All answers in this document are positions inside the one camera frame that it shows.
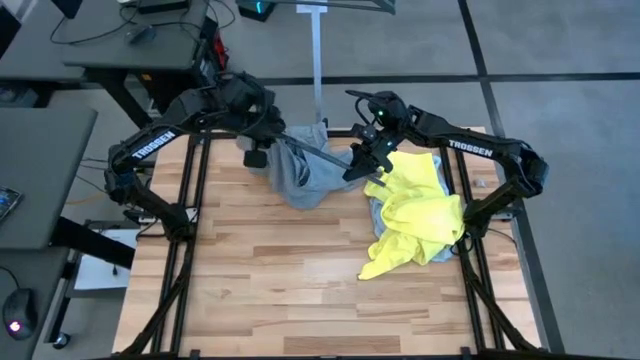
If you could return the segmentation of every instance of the gray cloth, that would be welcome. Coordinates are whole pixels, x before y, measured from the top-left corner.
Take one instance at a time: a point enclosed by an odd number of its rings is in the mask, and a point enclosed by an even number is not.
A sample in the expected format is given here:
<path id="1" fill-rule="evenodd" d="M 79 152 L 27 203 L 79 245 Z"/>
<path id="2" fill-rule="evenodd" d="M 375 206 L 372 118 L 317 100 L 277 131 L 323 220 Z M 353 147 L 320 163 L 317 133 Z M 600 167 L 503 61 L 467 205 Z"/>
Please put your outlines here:
<path id="1" fill-rule="evenodd" d="M 438 182 L 440 183 L 440 186 L 442 186 L 442 190 L 444 191 L 445 195 L 449 195 L 449 188 L 447 187 L 447 184 L 444 182 L 444 179 L 442 178 L 442 174 L 440 174 L 440 171 L 439 171 L 441 163 L 442 163 L 442 160 L 440 159 L 440 157 L 433 155 L 433 165 L 436 167 L 436 170 L 437 170 L 436 172 L 438 173 Z M 378 239 L 380 238 L 380 236 L 382 236 L 382 233 L 385 230 L 387 230 L 387 227 L 384 225 L 384 222 L 382 221 L 382 215 L 381 215 L 383 205 L 384 203 L 376 198 L 369 199 L 369 207 L 371 209 L 371 219 L 373 220 L 373 233 L 376 235 Z M 453 256 L 453 253 L 451 252 L 451 246 L 447 245 L 436 256 L 434 256 L 431 259 L 431 261 L 445 262 L 449 260 L 452 256 Z"/>
<path id="2" fill-rule="evenodd" d="M 329 138 L 324 123 L 306 126 L 291 126 L 287 135 L 331 154 L 345 163 L 353 157 L 351 150 L 333 154 L 329 149 Z M 239 137 L 237 145 L 240 149 L 250 150 L 252 141 Z M 351 190 L 360 181 L 348 183 L 342 180 L 344 169 L 323 160 L 313 154 L 294 147 L 282 139 L 276 142 L 267 153 L 267 167 L 250 168 L 253 174 L 269 178 L 271 188 L 282 195 L 286 202 L 297 209 L 312 209 L 334 190 Z"/>

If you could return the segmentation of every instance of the yellow shirt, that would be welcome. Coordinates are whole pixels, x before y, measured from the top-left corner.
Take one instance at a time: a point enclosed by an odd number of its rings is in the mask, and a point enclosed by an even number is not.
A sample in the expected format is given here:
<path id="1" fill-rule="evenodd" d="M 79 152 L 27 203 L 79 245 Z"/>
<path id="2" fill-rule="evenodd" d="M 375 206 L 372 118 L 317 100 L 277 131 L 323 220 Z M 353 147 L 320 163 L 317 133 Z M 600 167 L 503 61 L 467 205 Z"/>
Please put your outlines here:
<path id="1" fill-rule="evenodd" d="M 362 268 L 360 280 L 410 260 L 424 265 L 464 232 L 460 197 L 445 195 L 430 153 L 396 151 L 389 160 L 393 171 L 380 178 L 386 187 L 369 181 L 364 188 L 367 196 L 384 202 L 381 215 L 387 230 L 369 247 L 372 261 Z"/>

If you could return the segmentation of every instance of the wooden tabletop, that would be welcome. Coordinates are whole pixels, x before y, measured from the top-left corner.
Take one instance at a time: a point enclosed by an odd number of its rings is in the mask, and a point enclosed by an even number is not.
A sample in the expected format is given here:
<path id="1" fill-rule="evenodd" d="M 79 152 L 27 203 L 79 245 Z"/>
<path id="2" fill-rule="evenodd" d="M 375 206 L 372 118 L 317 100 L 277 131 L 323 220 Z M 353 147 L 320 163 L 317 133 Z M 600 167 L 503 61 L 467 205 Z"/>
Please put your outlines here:
<path id="1" fill-rule="evenodd" d="M 331 139 L 336 150 L 351 142 Z M 177 200 L 186 148 L 182 137 L 158 155 L 152 189 L 168 201 Z M 400 151 L 429 150 L 405 142 Z M 362 189 L 332 193 L 313 210 L 292 209 L 242 166 L 242 157 L 234 140 L 213 141 L 181 355 L 191 349 L 202 356 L 435 355 L 474 348 L 457 257 L 358 281 L 369 261 L 367 248 L 376 241 Z M 450 158 L 460 191 L 453 153 Z M 475 198 L 499 185 L 492 161 L 465 159 Z M 197 166 L 193 171 L 192 193 Z M 474 187 L 475 179 L 486 187 Z M 511 234 L 508 223 L 491 228 Z M 494 232 L 484 244 L 498 304 L 539 345 L 515 244 Z M 156 309 L 167 249 L 164 239 L 140 239 L 114 351 L 129 345 Z M 164 349 L 172 322 L 173 313 Z"/>

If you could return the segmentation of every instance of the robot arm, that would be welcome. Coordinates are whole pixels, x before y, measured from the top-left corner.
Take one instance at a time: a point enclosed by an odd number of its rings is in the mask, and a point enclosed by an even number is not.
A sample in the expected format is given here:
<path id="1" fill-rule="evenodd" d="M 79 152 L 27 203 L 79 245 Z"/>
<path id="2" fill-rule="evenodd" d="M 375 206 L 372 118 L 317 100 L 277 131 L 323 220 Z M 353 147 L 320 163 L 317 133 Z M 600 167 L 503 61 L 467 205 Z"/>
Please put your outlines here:
<path id="1" fill-rule="evenodd" d="M 464 213 L 467 234 L 479 237 L 486 234 L 492 215 L 518 198 L 530 198 L 542 192 L 549 166 L 525 142 L 453 126 L 437 115 L 414 106 L 406 107 L 392 92 L 347 93 L 368 100 L 374 123 L 380 126 L 354 125 L 352 132 L 362 143 L 352 145 L 352 169 L 345 172 L 345 180 L 371 174 L 380 166 L 391 171 L 393 165 L 387 155 L 405 139 L 421 147 L 448 147 L 492 159 L 503 167 L 506 182 L 485 199 L 467 204 Z"/>
<path id="2" fill-rule="evenodd" d="M 245 163 L 264 167 L 266 155 L 257 147 L 268 147 L 285 129 L 274 99 L 272 91 L 247 74 L 183 92 L 161 119 L 109 149 L 104 173 L 109 197 L 119 204 L 140 206 L 162 220 L 169 240 L 187 239 L 193 229 L 186 209 L 147 189 L 136 176 L 135 166 L 180 135 L 219 129 L 252 138 L 256 149 L 245 153 Z"/>

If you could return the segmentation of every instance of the table leg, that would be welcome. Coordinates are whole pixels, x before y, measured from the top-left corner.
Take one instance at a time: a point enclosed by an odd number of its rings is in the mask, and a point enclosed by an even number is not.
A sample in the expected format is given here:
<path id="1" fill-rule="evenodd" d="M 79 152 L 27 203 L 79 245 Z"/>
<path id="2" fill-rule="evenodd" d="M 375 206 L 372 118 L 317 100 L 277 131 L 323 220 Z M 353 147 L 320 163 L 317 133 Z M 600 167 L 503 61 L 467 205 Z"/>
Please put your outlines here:
<path id="1" fill-rule="evenodd" d="M 102 236 L 62 216 L 58 218 L 50 245 L 66 246 L 126 269 L 131 269 L 135 254 L 133 248 Z"/>
<path id="2" fill-rule="evenodd" d="M 111 97 L 120 105 L 139 128 L 151 124 L 152 120 L 147 112 L 138 104 L 136 99 L 125 88 L 126 70 L 117 69 L 87 69 L 90 81 L 98 82 Z"/>

